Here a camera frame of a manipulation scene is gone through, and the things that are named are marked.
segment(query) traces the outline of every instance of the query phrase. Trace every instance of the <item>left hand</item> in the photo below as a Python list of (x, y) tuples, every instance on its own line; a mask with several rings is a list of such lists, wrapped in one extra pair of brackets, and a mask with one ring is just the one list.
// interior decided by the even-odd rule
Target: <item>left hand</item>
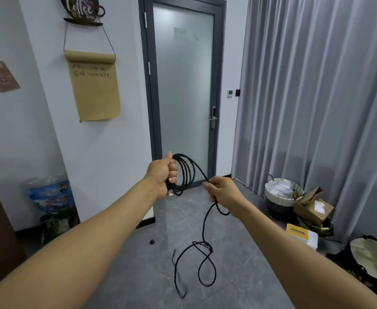
[(167, 194), (166, 179), (170, 183), (177, 183), (177, 165), (172, 159), (171, 152), (164, 156), (164, 159), (152, 161), (147, 169), (145, 178), (152, 180), (157, 189), (156, 199), (161, 199)]

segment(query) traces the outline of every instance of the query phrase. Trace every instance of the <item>hand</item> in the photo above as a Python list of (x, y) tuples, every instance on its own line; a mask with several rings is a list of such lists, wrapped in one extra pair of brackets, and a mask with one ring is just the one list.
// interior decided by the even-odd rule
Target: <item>hand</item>
[(172, 159), (171, 152), (168, 152), (164, 159), (152, 161), (144, 177), (155, 184), (156, 199), (165, 197), (167, 194), (165, 180), (168, 178), (170, 183), (177, 183), (177, 165), (176, 161)]
[(210, 183), (204, 182), (203, 187), (209, 193), (210, 202), (217, 201), (236, 218), (250, 204), (231, 178), (215, 176), (210, 179)]

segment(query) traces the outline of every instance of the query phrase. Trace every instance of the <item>door handle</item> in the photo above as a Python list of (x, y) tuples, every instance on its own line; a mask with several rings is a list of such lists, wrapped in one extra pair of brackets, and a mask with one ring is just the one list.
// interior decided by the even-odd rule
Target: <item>door handle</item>
[(217, 108), (215, 106), (213, 106), (212, 107), (212, 118), (209, 119), (209, 120), (212, 121), (212, 125), (211, 125), (212, 130), (214, 130), (214, 128), (216, 127), (216, 120), (217, 120), (216, 114), (217, 114)]

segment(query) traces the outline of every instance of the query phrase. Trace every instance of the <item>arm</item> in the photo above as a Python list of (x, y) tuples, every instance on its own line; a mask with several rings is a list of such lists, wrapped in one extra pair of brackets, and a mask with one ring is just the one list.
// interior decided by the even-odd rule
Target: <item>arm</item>
[(210, 200), (226, 207), (247, 228), (296, 309), (377, 309), (377, 295), (261, 213), (230, 178), (203, 183)]
[(110, 207), (62, 234), (0, 282), (0, 308), (80, 308), (115, 255), (153, 206), (177, 181), (169, 152)]

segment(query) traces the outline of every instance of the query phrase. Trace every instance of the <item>coffee cup sign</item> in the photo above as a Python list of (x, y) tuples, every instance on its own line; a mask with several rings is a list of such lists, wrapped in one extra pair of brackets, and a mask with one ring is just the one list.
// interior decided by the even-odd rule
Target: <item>coffee cup sign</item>
[(78, 25), (101, 26), (94, 20), (103, 17), (106, 10), (99, 4), (98, 0), (61, 0), (65, 10), (72, 18), (65, 18), (65, 21)]

